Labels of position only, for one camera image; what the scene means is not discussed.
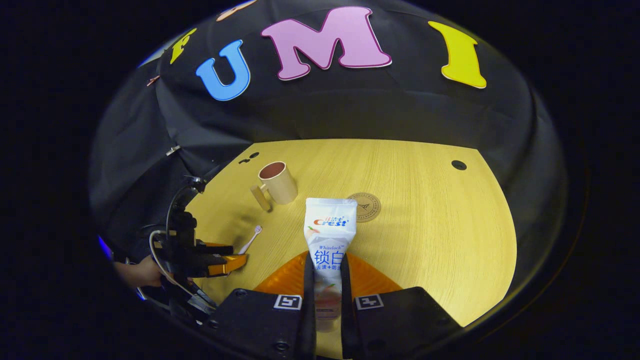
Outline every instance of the yellow letter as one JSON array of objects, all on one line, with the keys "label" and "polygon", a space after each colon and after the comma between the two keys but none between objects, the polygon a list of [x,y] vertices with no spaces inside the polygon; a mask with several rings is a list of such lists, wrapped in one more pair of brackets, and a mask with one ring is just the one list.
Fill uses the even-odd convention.
[{"label": "yellow letter", "polygon": [[198,28],[195,28],[191,31],[189,31],[187,33],[187,35],[184,35],[182,37],[182,39],[178,40],[177,43],[175,43],[175,45],[173,46],[173,54],[171,56],[171,61],[169,61],[169,64],[173,64],[173,62],[175,61],[175,59],[178,58],[178,56],[180,56],[180,54],[182,54],[182,50],[184,50],[184,46],[189,42],[189,35],[193,34]]},{"label": "yellow letter", "polygon": [[486,80],[480,75],[480,65],[474,48],[477,42],[462,31],[439,22],[429,21],[429,25],[442,34],[449,51],[449,63],[442,67],[442,75],[476,88],[486,88]]}]

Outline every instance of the white toothpaste tube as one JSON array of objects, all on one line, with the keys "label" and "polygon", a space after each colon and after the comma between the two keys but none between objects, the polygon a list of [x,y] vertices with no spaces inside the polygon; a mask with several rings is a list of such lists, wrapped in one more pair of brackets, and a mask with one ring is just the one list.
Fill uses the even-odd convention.
[{"label": "white toothpaste tube", "polygon": [[304,234],[316,271],[316,329],[337,329],[342,301],[340,266],[356,234],[353,199],[307,199]]}]

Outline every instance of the round coaster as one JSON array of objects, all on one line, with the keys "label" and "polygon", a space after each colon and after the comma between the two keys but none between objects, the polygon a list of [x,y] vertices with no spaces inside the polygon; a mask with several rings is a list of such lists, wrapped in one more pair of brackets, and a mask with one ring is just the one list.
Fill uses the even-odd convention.
[{"label": "round coaster", "polygon": [[357,222],[367,222],[373,220],[380,212],[380,199],[370,193],[355,193],[348,197],[358,202],[356,211]]}]

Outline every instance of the mug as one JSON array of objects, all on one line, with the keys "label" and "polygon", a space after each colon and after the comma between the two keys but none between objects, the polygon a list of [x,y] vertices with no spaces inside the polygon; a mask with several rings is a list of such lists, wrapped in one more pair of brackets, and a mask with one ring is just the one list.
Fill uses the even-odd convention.
[{"label": "mug", "polygon": [[251,193],[265,211],[271,210],[271,205],[264,197],[263,191],[267,190],[271,198],[278,204],[284,205],[293,201],[298,196],[298,189],[293,182],[293,177],[283,161],[276,161],[263,167],[258,173],[258,179],[262,181],[259,187],[253,185]]}]

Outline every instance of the letter m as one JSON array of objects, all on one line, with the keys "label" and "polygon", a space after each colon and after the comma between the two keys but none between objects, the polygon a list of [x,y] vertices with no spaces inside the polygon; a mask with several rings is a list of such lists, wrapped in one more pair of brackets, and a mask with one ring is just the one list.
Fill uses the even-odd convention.
[{"label": "letter m", "polygon": [[300,51],[320,69],[331,66],[338,40],[343,54],[338,60],[344,67],[383,67],[391,64],[391,57],[382,52],[378,39],[371,29],[369,15],[372,11],[360,6],[345,6],[326,14],[320,31],[293,19],[277,22],[262,30],[262,36],[270,37],[276,48],[282,69],[281,80],[292,80],[307,75],[311,66],[300,62]]}]

